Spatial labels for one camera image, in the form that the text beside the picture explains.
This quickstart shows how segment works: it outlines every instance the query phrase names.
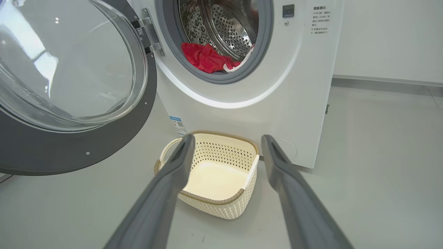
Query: stainless steel drum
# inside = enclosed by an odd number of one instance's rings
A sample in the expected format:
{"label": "stainless steel drum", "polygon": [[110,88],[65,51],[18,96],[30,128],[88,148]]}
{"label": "stainless steel drum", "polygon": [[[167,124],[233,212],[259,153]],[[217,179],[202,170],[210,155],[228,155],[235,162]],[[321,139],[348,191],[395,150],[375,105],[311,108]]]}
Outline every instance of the stainless steel drum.
{"label": "stainless steel drum", "polygon": [[255,44],[254,0],[179,0],[180,22],[190,43],[209,43],[219,54],[241,61]]}

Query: basket bottom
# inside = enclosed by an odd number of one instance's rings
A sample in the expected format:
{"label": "basket bottom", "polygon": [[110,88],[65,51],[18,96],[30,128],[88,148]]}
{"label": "basket bottom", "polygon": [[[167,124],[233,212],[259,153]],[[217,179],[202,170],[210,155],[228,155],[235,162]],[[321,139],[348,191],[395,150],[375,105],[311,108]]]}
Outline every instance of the basket bottom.
{"label": "basket bottom", "polygon": [[183,190],[216,201],[226,200],[243,188],[248,173],[224,163],[201,162],[190,172]]}

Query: washing machine door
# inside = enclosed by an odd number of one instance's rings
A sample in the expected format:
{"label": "washing machine door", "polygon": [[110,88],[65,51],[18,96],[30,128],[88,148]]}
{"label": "washing machine door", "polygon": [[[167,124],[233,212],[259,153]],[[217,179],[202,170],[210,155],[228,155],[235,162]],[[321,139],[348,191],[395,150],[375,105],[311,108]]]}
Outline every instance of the washing machine door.
{"label": "washing machine door", "polygon": [[0,0],[0,173],[95,164],[148,118],[157,75],[126,0]]}

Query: basket rim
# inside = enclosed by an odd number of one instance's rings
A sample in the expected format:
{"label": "basket rim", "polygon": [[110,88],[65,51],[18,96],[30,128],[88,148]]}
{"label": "basket rim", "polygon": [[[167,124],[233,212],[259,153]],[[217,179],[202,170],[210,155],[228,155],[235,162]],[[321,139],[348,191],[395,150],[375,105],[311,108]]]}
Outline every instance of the basket rim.
{"label": "basket rim", "polygon": [[[232,135],[229,133],[224,133],[224,132],[214,132],[214,131],[207,131],[207,130],[197,130],[197,131],[193,131],[193,132],[189,132],[189,134],[210,134],[210,135],[217,135],[217,136],[226,136],[226,137],[230,137],[230,138],[234,138],[237,140],[241,140],[244,142],[247,142],[248,144],[252,145],[257,153],[257,155],[260,155],[260,150],[258,148],[258,146],[254,143],[254,141],[241,137],[241,136],[237,136],[237,135]],[[157,173],[159,172],[159,167],[160,167],[161,161],[157,160],[157,162],[155,163],[154,166],[154,175],[157,175]],[[212,200],[206,197],[202,197],[199,195],[195,195],[192,193],[189,193],[187,191],[181,190],[180,193],[184,196],[187,196],[189,198],[198,200],[200,202],[204,202],[204,203],[208,203],[208,204],[212,204],[212,205],[226,205],[226,204],[230,204],[233,203],[234,201],[236,201],[237,199],[240,198],[240,196],[245,192],[245,190],[243,188],[241,188],[233,197],[225,199],[225,200],[221,200],[221,201],[216,201],[216,200]]]}

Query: door glass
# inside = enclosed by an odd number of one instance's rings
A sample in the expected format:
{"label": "door glass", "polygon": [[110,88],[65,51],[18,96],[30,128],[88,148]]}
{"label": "door glass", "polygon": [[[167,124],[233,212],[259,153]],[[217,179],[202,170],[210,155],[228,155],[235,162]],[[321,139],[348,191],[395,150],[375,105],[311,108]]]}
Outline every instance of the door glass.
{"label": "door glass", "polygon": [[116,120],[147,81],[129,20],[100,0],[0,0],[0,109],[43,129]]}

